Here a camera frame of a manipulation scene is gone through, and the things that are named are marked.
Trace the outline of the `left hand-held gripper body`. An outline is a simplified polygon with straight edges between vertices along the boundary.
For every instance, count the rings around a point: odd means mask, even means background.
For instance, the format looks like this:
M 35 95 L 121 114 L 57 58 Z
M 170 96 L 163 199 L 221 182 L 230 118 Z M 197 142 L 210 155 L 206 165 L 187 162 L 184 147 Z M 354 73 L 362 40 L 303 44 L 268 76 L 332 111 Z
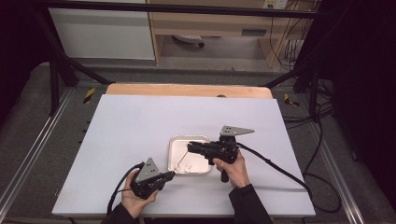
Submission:
M 162 190 L 168 180 L 168 173 L 161 173 L 154 160 L 148 158 L 133 178 L 130 187 L 135 196 L 146 200 L 155 190 Z

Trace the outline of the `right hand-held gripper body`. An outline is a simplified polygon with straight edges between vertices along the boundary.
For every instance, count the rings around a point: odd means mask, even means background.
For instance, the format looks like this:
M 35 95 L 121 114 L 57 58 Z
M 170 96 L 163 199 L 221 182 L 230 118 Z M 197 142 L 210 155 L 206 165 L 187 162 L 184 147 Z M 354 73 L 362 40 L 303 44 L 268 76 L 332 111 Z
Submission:
M 252 129 L 224 125 L 219 132 L 219 140 L 205 144 L 205 158 L 209 165 L 214 165 L 214 159 L 220 159 L 233 164 L 237 157 L 236 136 L 253 133 Z

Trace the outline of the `square metal tray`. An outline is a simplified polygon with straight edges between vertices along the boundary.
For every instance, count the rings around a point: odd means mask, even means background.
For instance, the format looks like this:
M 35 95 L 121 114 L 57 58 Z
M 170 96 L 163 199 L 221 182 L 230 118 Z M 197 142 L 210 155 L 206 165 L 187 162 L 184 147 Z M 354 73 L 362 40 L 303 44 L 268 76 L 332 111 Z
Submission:
M 208 173 L 211 166 L 207 159 L 200 154 L 190 153 L 188 143 L 190 141 L 208 143 L 209 139 L 203 135 L 177 135 L 169 142 L 168 170 L 174 171 L 177 166 L 181 167 L 181 174 L 177 175 L 199 175 Z M 191 166 L 191 173 L 186 174 L 185 166 Z

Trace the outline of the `person's right hand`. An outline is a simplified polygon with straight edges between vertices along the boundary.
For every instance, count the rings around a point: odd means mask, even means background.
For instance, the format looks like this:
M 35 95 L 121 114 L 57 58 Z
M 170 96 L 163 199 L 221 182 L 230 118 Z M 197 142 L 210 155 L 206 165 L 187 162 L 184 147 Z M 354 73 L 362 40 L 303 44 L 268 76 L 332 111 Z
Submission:
M 215 158 L 213 162 L 220 172 L 226 172 L 234 188 L 241 189 L 250 184 L 245 158 L 242 156 L 241 152 L 238 152 L 236 160 L 232 164 L 217 158 Z

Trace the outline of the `person's left hand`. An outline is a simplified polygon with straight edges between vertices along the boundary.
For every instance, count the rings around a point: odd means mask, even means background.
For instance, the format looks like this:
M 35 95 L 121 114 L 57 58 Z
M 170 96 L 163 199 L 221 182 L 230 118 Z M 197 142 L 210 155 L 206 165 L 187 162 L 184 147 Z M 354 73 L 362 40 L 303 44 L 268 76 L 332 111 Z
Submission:
M 121 204 L 133 218 L 139 217 L 148 204 L 155 202 L 157 194 L 159 193 L 158 190 L 155 190 L 146 200 L 135 196 L 134 192 L 131 190 L 131 183 L 135 174 L 136 171 L 133 171 L 127 175 L 121 193 Z

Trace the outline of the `white board sheet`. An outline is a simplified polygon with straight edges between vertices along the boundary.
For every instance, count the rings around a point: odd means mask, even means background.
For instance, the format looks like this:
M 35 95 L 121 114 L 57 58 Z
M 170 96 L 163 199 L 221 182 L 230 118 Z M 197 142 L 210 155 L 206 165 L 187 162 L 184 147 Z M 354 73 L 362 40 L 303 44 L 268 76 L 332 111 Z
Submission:
M 238 136 L 250 182 L 272 217 L 312 217 L 315 210 L 274 99 L 105 94 L 93 115 L 52 209 L 64 217 L 99 217 L 123 175 L 152 158 L 166 171 L 177 135 L 219 138 L 224 125 L 252 129 Z

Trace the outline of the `wooden table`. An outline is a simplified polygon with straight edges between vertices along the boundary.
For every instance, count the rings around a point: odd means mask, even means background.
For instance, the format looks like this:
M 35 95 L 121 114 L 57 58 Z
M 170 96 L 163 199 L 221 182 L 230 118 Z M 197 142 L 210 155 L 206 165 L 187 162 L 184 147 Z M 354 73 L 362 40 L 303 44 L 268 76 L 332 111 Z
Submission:
M 221 96 L 227 98 L 261 99 L 273 98 L 271 91 L 264 87 L 148 83 L 113 83 L 108 86 L 106 94 L 200 97 Z

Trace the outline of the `yellow black tape strip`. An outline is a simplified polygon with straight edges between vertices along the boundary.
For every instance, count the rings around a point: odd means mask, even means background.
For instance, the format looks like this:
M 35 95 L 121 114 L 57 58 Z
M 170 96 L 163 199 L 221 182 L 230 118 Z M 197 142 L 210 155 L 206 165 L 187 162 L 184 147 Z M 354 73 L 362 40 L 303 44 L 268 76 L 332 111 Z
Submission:
M 95 88 L 90 88 L 87 91 L 86 96 L 84 97 L 84 100 L 83 100 L 83 104 L 88 104 L 90 102 L 94 92 L 95 92 Z
M 294 102 L 290 99 L 289 95 L 284 93 L 284 104 L 285 105 L 293 105 L 293 106 L 300 106 L 298 102 Z

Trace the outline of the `white chair base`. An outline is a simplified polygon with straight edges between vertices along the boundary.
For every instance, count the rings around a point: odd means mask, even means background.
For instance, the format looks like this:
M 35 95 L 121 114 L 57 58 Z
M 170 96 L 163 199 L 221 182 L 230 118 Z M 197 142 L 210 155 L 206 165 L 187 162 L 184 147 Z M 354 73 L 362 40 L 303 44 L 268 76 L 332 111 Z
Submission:
M 175 35 L 175 39 L 185 43 L 197 44 L 199 48 L 205 46 L 203 39 L 198 35 Z

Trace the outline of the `light wooden desk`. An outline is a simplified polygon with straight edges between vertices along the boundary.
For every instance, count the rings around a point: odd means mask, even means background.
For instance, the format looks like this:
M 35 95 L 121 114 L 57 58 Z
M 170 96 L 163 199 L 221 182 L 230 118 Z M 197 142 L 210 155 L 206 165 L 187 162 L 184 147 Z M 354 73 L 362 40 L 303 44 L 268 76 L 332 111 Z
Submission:
M 146 0 L 149 4 L 192 5 L 210 7 L 263 8 L 264 0 Z M 312 11 L 315 0 L 288 0 L 284 9 Z M 166 35 L 248 36 L 256 37 L 262 47 L 267 65 L 277 65 L 283 44 L 288 39 L 303 39 L 311 21 L 289 18 L 260 18 L 203 14 L 148 14 L 155 56 L 161 52 L 160 39 Z

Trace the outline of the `white cabinet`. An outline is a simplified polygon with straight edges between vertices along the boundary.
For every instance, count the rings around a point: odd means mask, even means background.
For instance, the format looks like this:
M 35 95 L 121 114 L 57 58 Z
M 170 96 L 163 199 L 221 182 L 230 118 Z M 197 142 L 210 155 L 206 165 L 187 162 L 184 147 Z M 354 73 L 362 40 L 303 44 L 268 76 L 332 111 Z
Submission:
M 72 58 L 155 58 L 147 12 L 50 8 L 49 13 Z

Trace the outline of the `dark curtain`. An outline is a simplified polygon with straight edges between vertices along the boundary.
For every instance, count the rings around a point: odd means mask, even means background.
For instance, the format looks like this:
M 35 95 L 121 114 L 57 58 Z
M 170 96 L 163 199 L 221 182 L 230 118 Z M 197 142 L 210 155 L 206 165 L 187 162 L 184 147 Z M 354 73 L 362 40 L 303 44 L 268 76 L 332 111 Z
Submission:
M 396 0 L 353 0 L 337 22 L 320 74 L 352 148 L 396 210 Z
M 49 60 L 42 42 L 27 0 L 0 0 L 0 124 L 30 72 Z

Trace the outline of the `aluminium floor rail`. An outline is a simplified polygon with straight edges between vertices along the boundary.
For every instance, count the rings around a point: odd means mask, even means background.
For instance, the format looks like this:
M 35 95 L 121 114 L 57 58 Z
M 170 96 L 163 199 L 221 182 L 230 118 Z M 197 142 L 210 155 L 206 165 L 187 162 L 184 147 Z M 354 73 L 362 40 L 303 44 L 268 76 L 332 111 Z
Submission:
M 60 100 L 59 107 L 55 110 L 54 114 L 50 116 L 42 130 L 40 131 L 38 137 L 35 139 L 33 145 L 30 147 L 27 155 L 22 161 L 17 173 L 13 176 L 10 184 L 7 186 L 5 193 L 0 197 L 0 207 L 5 210 L 10 207 L 15 198 L 17 197 L 21 186 L 23 185 L 25 179 L 30 173 L 36 159 L 38 158 L 41 150 L 46 145 L 52 130 L 55 128 L 59 118 L 63 114 L 72 94 L 75 92 L 74 88 L 67 88 Z
M 333 185 L 338 191 L 341 202 L 350 224 L 364 224 L 364 218 L 361 210 L 356 204 L 349 186 L 347 185 L 342 172 L 337 165 L 330 148 L 328 147 L 325 138 L 320 136 L 322 131 L 317 123 L 311 123 L 310 129 L 312 130 L 315 139 L 318 141 L 318 148 L 321 158 L 326 166 L 329 176 Z

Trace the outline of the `black metal frame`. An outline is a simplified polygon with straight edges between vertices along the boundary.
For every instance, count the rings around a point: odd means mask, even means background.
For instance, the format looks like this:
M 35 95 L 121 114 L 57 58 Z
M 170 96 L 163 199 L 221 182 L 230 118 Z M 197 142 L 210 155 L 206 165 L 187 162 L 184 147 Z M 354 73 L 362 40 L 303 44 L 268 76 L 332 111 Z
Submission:
M 327 14 L 315 11 L 299 11 L 284 9 L 254 9 L 246 7 L 210 7 L 210 6 L 186 6 L 186 5 L 166 5 L 166 4 L 139 4 L 139 3 L 116 3 L 116 2 L 93 2 L 93 1 L 70 1 L 70 0 L 32 0 L 27 3 L 34 19 L 35 26 L 45 37 L 49 45 L 50 85 L 51 85 L 51 111 L 53 114 L 59 107 L 56 100 L 59 94 L 58 82 L 55 78 L 57 68 L 61 69 L 60 76 L 69 87 L 76 87 L 78 78 L 73 68 L 86 76 L 104 85 L 113 84 L 113 81 L 94 73 L 84 65 L 70 58 L 57 38 L 57 32 L 50 28 L 50 24 L 43 16 L 43 10 L 48 8 L 61 9 L 84 9 L 100 11 L 131 11 L 131 12 L 154 12 L 172 14 L 203 14 L 220 16 L 245 16 L 245 17 L 266 17 L 266 18 L 289 18 L 289 19 L 320 19 Z

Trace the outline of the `white wall socket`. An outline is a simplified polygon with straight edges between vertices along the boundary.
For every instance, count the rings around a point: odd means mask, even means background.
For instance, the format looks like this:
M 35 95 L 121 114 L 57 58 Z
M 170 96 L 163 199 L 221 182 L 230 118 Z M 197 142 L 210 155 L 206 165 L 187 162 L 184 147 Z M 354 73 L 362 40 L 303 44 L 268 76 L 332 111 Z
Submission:
M 288 3 L 288 0 L 264 0 L 263 8 L 269 9 L 284 9 Z

